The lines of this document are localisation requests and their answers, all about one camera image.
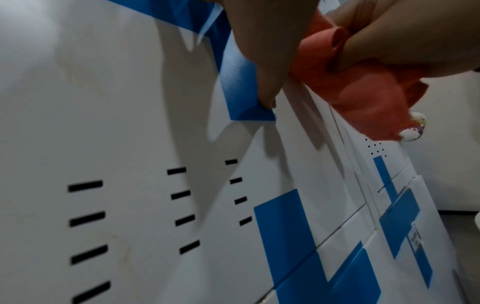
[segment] hand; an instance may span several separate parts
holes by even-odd
[[[350,0],[328,16],[353,34],[338,70],[368,58],[423,65],[429,77],[480,67],[477,0]]]
[[[257,96],[274,108],[319,0],[208,0],[226,11],[242,54],[256,64]]]

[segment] black slot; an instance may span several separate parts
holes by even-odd
[[[237,159],[229,159],[225,161],[225,165],[233,165],[233,164],[238,164],[239,161]]]
[[[75,265],[75,264],[83,262],[83,261],[85,261],[89,258],[93,258],[93,257],[99,256],[101,254],[104,254],[108,250],[109,250],[108,245],[103,245],[103,246],[100,246],[98,248],[89,250],[87,252],[74,255],[70,258],[70,264]]]
[[[83,302],[93,298],[94,296],[97,296],[100,293],[109,290],[110,285],[111,285],[110,281],[107,281],[107,282],[103,283],[102,285],[99,285],[99,286],[97,286],[93,289],[85,291],[84,293],[81,293],[79,295],[74,296],[73,299],[71,299],[71,302],[72,302],[72,304],[83,303]]]
[[[249,216],[249,217],[247,217],[246,219],[243,219],[243,220],[240,221],[240,226],[243,226],[243,225],[245,225],[245,224],[247,224],[247,223],[250,223],[251,221],[252,221],[252,217]]]
[[[195,214],[192,214],[192,215],[189,215],[189,216],[186,216],[184,218],[176,220],[175,221],[175,226],[180,226],[180,225],[186,224],[188,222],[191,222],[193,220],[195,220]]]
[[[185,173],[187,171],[187,168],[176,168],[176,169],[169,169],[166,171],[167,175],[172,175],[172,174],[179,174],[179,173]]]
[[[231,179],[230,180],[230,185],[233,185],[233,184],[236,184],[236,183],[240,183],[242,182],[242,178],[241,177],[238,177],[238,178],[234,178],[234,179]]]
[[[244,202],[246,202],[246,201],[247,201],[247,197],[246,197],[246,196],[241,197],[241,198],[237,198],[237,199],[235,200],[235,205],[244,203]]]
[[[179,193],[174,193],[174,194],[171,195],[171,199],[174,200],[174,199],[178,199],[178,198],[181,198],[181,197],[190,196],[190,194],[191,194],[190,190],[179,192]]]
[[[192,244],[188,244],[187,246],[183,246],[182,248],[180,248],[180,254],[184,254],[185,252],[188,252],[194,248],[197,248],[198,246],[200,246],[199,240],[193,242]]]
[[[103,186],[104,186],[104,181],[96,180],[96,181],[93,181],[93,182],[86,182],[86,183],[81,183],[81,184],[68,185],[68,191],[69,192],[77,192],[77,191],[82,191],[82,190],[101,188]]]
[[[82,216],[82,217],[72,218],[70,220],[70,227],[75,227],[75,226],[78,226],[78,225],[82,225],[82,224],[86,224],[86,223],[89,223],[89,222],[101,220],[101,219],[104,219],[104,218],[105,218],[105,212],[104,211],[99,212],[99,213],[86,215],[86,216]]]

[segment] floor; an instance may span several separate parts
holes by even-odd
[[[471,304],[480,304],[480,230],[474,215],[441,215],[465,273],[465,292]]]

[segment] white wall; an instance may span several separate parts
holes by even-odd
[[[426,114],[427,129],[405,146],[439,210],[480,211],[480,74],[425,82],[413,110]]]

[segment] orange cloth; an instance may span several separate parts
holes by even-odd
[[[401,140],[400,131],[418,126],[409,115],[427,90],[423,69],[392,67],[378,60],[330,73],[328,64],[350,36],[316,12],[301,41],[290,73],[328,102],[347,122],[372,140]]]

